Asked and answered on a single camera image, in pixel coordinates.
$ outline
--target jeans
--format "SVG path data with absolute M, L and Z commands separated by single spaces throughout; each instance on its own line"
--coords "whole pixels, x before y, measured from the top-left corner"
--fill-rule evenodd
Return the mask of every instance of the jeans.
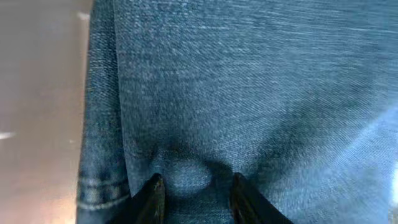
M 231 223 L 233 172 L 294 223 L 387 223 L 398 2 L 97 0 L 78 223 L 153 173 L 166 223 Z

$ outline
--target blue denim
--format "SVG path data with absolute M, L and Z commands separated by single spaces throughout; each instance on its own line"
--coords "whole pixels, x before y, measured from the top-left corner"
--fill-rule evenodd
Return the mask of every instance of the blue denim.
M 154 172 L 166 223 L 231 223 L 233 172 L 294 223 L 387 223 L 398 1 L 97 0 L 78 223 Z

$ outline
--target beige floor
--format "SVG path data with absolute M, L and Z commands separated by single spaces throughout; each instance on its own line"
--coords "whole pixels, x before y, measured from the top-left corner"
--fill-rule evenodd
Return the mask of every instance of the beige floor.
M 0 223 L 74 223 L 83 0 L 0 0 Z

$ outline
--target denim fabric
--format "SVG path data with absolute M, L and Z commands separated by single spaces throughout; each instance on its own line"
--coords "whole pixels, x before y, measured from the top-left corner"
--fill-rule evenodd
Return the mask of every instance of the denim fabric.
M 398 1 L 97 0 L 78 223 L 154 172 L 167 223 L 231 223 L 232 173 L 294 223 L 387 223 Z

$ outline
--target stitched seam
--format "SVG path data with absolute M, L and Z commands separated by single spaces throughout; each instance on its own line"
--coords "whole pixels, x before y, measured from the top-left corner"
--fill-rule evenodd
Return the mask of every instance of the stitched seam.
M 85 186 L 91 186 L 91 187 L 101 187 L 101 186 L 107 186 L 107 185 L 122 185 L 125 184 L 128 181 L 127 178 L 120 180 L 120 181 L 108 181 L 108 180 L 98 180 L 98 179 L 87 179 L 87 178 L 79 178 L 78 182 L 85 185 Z
M 107 208 L 113 207 L 115 205 L 118 205 L 118 204 L 124 202 L 129 197 L 130 197 L 130 194 L 125 195 L 125 196 L 123 196 L 123 197 L 121 197 L 121 198 L 119 198 L 117 200 L 112 201 L 112 202 L 106 202 L 106 203 L 102 203 L 102 204 L 99 204 L 99 205 L 90 205 L 90 204 L 87 204 L 87 203 L 84 203 L 84 202 L 77 202 L 77 207 L 85 209 L 85 210 L 91 210 L 91 211 L 107 209 Z

